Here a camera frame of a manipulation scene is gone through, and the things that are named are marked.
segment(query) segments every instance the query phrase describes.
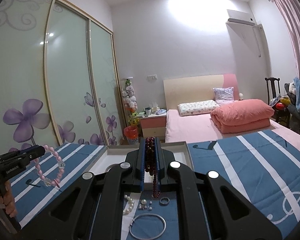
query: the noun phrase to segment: folded pink quilt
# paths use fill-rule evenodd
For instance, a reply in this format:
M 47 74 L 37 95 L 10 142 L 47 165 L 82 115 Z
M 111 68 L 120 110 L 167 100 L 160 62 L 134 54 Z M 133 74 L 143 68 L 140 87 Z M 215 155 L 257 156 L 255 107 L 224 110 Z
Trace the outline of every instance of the folded pink quilt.
M 211 118 L 221 133 L 238 133 L 270 125 L 274 110 L 259 99 L 236 101 L 211 112 Z

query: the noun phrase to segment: frosted glass panel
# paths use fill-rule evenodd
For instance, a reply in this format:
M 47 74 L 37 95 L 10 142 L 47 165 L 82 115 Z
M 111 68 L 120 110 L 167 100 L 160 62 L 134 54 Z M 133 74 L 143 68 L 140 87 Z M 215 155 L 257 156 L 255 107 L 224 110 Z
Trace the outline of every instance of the frosted glass panel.
M 116 101 L 118 90 L 111 35 L 93 22 L 91 22 L 91 57 L 94 85 L 99 97 L 99 109 L 107 140 L 110 145 L 118 145 L 122 138 L 122 128 Z
M 43 41 L 51 0 L 0 4 L 0 155 L 56 146 L 43 84 Z
M 50 16 L 47 76 L 63 142 L 103 144 L 91 96 L 86 20 L 59 4 Z

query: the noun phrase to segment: pink drawer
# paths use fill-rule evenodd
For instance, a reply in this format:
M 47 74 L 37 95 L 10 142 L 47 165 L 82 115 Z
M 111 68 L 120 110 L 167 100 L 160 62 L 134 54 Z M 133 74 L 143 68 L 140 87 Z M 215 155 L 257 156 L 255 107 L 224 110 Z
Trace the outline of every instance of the pink drawer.
M 155 118 L 141 118 L 141 127 L 145 128 L 155 128 L 155 127 L 166 127 L 166 117 L 155 117 Z

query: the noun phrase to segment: pink bed sheet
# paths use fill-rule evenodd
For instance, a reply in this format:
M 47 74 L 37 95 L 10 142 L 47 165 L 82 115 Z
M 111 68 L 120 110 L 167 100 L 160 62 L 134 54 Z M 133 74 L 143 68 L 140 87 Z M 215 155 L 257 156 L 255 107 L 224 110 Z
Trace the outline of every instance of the pink bed sheet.
M 165 142 L 186 141 L 187 143 L 196 143 L 214 141 L 265 129 L 271 129 L 300 151 L 300 135 L 272 120 L 270 120 L 270 126 L 266 128 L 241 133 L 221 134 L 218 128 L 214 125 L 210 114 L 181 117 L 178 110 L 174 109 L 167 112 Z

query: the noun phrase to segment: nightstand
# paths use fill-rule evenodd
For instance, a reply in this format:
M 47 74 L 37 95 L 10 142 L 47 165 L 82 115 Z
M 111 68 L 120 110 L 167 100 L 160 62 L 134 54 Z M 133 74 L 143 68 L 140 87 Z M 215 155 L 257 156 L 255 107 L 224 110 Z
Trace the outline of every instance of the nightstand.
M 167 114 L 151 114 L 150 116 L 140 117 L 143 137 L 159 137 L 164 140 L 166 136 Z

